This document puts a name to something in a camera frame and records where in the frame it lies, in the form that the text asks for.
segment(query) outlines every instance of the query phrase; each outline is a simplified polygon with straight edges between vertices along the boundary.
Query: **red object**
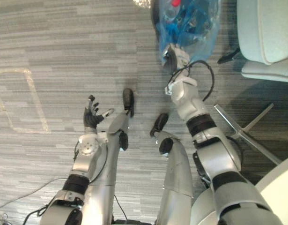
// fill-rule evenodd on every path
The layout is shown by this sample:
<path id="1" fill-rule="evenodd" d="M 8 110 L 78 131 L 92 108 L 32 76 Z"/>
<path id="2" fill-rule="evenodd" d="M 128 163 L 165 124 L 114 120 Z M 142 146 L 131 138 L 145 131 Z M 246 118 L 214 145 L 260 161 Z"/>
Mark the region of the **red object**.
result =
<path id="1" fill-rule="evenodd" d="M 181 0 L 172 0 L 171 5 L 174 7 L 178 7 L 181 3 Z"/>

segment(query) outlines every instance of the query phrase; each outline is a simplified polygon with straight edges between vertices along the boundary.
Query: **white seat cushion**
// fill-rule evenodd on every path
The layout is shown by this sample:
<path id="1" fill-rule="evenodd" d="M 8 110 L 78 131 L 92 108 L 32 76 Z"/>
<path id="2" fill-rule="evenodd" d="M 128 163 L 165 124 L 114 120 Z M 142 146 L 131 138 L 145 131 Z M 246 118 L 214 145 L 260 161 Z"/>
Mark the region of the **white seat cushion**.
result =
<path id="1" fill-rule="evenodd" d="M 238 0 L 237 29 L 247 59 L 267 65 L 288 59 L 288 0 Z"/>
<path id="2" fill-rule="evenodd" d="M 288 59 L 270 66 L 248 61 L 242 68 L 242 75 L 248 78 L 288 82 Z"/>

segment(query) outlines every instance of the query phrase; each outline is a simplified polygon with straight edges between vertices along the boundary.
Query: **chair leg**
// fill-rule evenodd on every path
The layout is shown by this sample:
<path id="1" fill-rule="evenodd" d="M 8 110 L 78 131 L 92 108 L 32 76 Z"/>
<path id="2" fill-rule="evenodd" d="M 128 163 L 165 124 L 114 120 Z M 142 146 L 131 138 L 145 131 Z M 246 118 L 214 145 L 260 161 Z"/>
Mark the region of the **chair leg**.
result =
<path id="1" fill-rule="evenodd" d="M 240 53 L 240 48 L 238 47 L 233 53 L 230 53 L 228 55 L 222 56 L 219 60 L 218 60 L 218 64 L 222 64 L 225 62 L 229 62 L 234 60 L 235 56 Z"/>

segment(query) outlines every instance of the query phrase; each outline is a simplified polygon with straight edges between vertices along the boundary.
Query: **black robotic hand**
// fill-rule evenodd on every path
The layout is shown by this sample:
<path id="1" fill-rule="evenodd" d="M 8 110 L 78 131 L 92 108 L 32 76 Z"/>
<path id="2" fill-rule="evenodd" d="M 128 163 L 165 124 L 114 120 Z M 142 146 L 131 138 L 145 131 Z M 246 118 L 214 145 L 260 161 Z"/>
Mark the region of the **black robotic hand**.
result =
<path id="1" fill-rule="evenodd" d="M 89 105 L 85 108 L 83 114 L 83 124 L 86 128 L 97 128 L 97 124 L 104 120 L 105 117 L 108 117 L 114 112 L 114 109 L 109 109 L 108 111 L 102 113 L 101 115 L 97 115 L 99 103 L 94 103 L 95 97 L 90 95 L 88 97 Z"/>

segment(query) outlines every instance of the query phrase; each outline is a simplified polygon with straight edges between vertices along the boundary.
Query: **black joint band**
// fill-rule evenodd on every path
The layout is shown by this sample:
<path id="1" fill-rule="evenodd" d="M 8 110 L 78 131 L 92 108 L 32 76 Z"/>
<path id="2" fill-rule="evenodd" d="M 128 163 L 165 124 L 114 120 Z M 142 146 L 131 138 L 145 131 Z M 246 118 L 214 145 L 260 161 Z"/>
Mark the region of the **black joint band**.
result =
<path id="1" fill-rule="evenodd" d="M 247 181 L 237 172 L 224 172 L 219 175 L 216 175 L 213 178 L 213 186 L 214 191 L 216 191 L 220 186 L 231 183 L 231 182 L 244 182 L 247 183 Z"/>
<path id="2" fill-rule="evenodd" d="M 187 121 L 186 125 L 192 137 L 203 130 L 216 127 L 213 119 L 208 114 L 193 117 Z"/>
<path id="3" fill-rule="evenodd" d="M 88 178 L 78 175 L 70 175 L 63 186 L 63 190 L 74 191 L 84 195 L 88 188 L 88 185 Z"/>
<path id="4" fill-rule="evenodd" d="M 201 149 L 201 148 L 204 148 L 204 147 L 206 147 L 208 145 L 211 145 L 213 143 L 217 143 L 219 141 L 221 141 L 221 140 L 218 137 L 214 137 L 214 138 L 208 139 L 208 140 L 206 140 L 204 142 L 201 142 L 201 143 L 197 143 L 197 141 L 195 140 L 194 141 L 194 146 L 195 146 L 196 149 Z"/>

